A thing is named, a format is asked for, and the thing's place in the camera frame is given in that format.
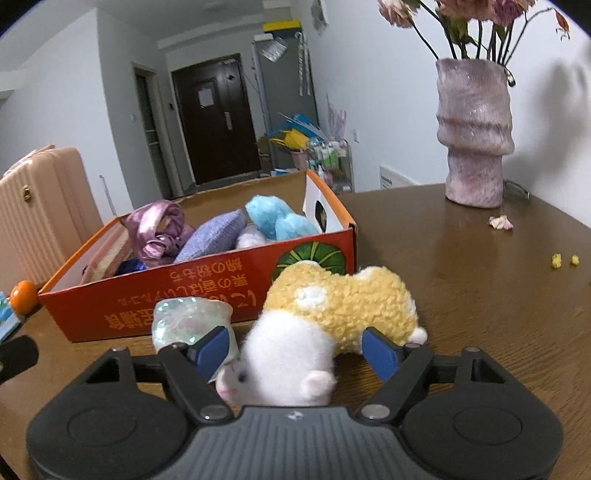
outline doorway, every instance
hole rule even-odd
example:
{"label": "doorway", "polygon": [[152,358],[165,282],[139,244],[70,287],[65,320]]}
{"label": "doorway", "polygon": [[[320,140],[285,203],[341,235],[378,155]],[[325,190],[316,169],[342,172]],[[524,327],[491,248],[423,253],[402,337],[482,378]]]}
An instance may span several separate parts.
{"label": "doorway", "polygon": [[[142,127],[156,181],[162,198],[171,200],[178,196],[170,180],[176,173],[176,166],[168,142],[166,123],[162,117],[158,77],[155,72],[140,69],[139,67],[134,68],[134,74]],[[164,154],[165,150],[169,153],[168,158]]]}
{"label": "doorway", "polygon": [[240,55],[172,72],[196,183],[261,169]]}

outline orange cardboard box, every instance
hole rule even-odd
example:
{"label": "orange cardboard box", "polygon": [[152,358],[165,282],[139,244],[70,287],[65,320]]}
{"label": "orange cardboard box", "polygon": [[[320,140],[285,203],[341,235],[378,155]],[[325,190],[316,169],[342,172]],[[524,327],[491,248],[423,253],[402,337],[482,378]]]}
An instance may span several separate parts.
{"label": "orange cardboard box", "polygon": [[125,217],[105,225],[41,290],[41,301],[72,342],[151,333],[154,306],[174,297],[207,297],[233,307],[232,322],[254,320],[273,279],[298,260],[315,260],[336,273],[354,273],[355,222],[336,195],[311,171],[250,180],[198,193],[179,203],[186,222],[199,226],[244,209],[256,194],[276,195],[303,212],[318,234],[234,250],[80,285],[84,268]]}

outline fluffy yellow plush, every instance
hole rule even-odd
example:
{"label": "fluffy yellow plush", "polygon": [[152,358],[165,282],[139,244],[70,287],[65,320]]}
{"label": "fluffy yellow plush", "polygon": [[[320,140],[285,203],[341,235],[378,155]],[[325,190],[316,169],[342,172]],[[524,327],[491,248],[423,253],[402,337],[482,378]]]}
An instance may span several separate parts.
{"label": "fluffy yellow plush", "polygon": [[263,311],[272,310],[317,323],[335,340],[335,355],[360,353],[361,335],[370,326],[398,345],[427,339],[418,326],[414,301],[404,282],[385,267],[337,275],[315,262],[298,262],[287,267],[271,286]]}

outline blue book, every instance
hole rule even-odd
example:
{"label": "blue book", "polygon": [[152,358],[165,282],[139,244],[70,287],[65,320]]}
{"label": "blue book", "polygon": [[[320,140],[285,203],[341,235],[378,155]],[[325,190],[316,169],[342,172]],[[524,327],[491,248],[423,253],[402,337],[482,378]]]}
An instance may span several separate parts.
{"label": "blue book", "polygon": [[21,321],[10,308],[4,292],[0,291],[0,343],[16,330],[20,324]]}

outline blue fabric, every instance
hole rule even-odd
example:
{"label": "blue fabric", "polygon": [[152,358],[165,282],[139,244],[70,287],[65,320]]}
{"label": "blue fabric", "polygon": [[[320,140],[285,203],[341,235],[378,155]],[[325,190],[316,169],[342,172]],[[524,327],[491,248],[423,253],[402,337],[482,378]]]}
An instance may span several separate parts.
{"label": "blue fabric", "polygon": [[250,202],[246,204],[246,211],[251,218],[252,223],[269,240],[277,240],[275,224],[279,218],[284,218],[294,211],[285,201],[278,197],[265,197],[255,195]]}
{"label": "blue fabric", "polygon": [[208,220],[191,235],[174,259],[174,263],[231,250],[244,227],[246,227],[246,217],[241,210],[224,213]]}
{"label": "blue fabric", "polygon": [[131,260],[125,260],[121,262],[117,272],[115,273],[115,277],[119,277],[119,275],[125,275],[127,273],[133,272],[141,272],[142,270],[147,270],[146,264],[142,262],[139,258],[132,258]]}
{"label": "blue fabric", "polygon": [[275,236],[278,241],[317,234],[318,230],[305,216],[295,213],[290,213],[285,218],[279,218],[275,224]]}

